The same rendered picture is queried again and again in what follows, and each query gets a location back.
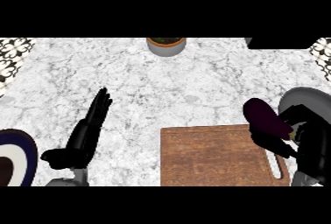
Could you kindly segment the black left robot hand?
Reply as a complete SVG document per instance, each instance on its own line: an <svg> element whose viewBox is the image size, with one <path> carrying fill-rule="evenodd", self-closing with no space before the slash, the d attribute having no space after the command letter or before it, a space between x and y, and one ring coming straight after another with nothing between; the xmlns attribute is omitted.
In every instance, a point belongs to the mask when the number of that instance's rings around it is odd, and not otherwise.
<svg viewBox="0 0 331 224"><path fill-rule="evenodd" d="M64 149L46 150L42 159L55 170L86 169L95 156L101 127L107 119L110 105L108 89L104 87L89 107L86 118L77 123Z"/></svg>

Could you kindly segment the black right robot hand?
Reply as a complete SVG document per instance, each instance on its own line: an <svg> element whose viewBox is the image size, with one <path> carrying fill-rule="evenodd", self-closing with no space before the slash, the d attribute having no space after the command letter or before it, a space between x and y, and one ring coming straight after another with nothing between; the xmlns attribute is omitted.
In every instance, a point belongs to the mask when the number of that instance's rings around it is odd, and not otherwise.
<svg viewBox="0 0 331 224"><path fill-rule="evenodd" d="M322 176L318 184L331 186L331 124L325 120L283 121L294 129L290 139L263 133L250 124L253 142L283 158L296 158L297 170L314 178Z"/></svg>

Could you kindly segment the dark purple eggplant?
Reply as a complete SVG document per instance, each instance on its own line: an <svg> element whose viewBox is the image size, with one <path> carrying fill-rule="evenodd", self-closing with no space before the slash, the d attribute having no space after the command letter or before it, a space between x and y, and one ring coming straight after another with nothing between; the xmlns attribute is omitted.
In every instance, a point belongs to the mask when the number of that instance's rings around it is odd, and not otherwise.
<svg viewBox="0 0 331 224"><path fill-rule="evenodd" d="M259 98L251 98L243 105L243 115L247 122L263 133L290 139L290 134L294 132L291 126L278 117L269 104Z"/></svg>

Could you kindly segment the grey pan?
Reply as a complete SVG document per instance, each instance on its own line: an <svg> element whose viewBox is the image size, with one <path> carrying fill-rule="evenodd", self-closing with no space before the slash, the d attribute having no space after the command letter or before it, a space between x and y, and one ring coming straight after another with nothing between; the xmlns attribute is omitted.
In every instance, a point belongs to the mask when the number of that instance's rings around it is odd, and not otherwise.
<svg viewBox="0 0 331 224"><path fill-rule="evenodd" d="M280 101L278 115L291 124L312 120L331 124L331 95L311 87L290 89Z"/></svg>

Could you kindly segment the brown wooden cutting board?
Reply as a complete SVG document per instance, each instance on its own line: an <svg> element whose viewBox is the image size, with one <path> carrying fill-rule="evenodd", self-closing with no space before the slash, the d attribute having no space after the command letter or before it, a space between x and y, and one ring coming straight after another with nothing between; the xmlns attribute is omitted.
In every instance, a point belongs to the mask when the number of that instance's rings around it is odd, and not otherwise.
<svg viewBox="0 0 331 224"><path fill-rule="evenodd" d="M285 160L275 160L280 177L246 124L160 130L163 186L288 186Z"/></svg>

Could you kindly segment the blue and white plate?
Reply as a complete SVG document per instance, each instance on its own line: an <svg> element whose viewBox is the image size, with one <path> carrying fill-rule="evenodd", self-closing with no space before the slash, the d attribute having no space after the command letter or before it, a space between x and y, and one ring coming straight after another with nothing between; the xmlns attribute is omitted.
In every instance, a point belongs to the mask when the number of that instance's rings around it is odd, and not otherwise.
<svg viewBox="0 0 331 224"><path fill-rule="evenodd" d="M0 130L0 186L31 186L37 172L37 144L19 129Z"/></svg>

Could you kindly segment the grey pot with orange rim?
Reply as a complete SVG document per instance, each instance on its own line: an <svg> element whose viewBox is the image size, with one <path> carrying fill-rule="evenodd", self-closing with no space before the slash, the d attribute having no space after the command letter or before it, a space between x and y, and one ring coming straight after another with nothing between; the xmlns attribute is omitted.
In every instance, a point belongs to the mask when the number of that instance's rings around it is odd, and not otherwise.
<svg viewBox="0 0 331 224"><path fill-rule="evenodd" d="M178 42L170 44L161 44L155 42L151 38L147 38L148 48L150 51L161 56L161 57L172 57L176 56L186 46L186 38L181 38Z"/></svg>

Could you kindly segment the black appliance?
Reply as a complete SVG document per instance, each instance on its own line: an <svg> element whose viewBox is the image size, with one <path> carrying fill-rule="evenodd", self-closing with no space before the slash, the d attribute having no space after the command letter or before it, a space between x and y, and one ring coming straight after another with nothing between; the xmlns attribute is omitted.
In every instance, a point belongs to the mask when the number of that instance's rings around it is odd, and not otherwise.
<svg viewBox="0 0 331 224"><path fill-rule="evenodd" d="M321 38L246 38L244 40L251 50L294 50L308 49Z"/></svg>

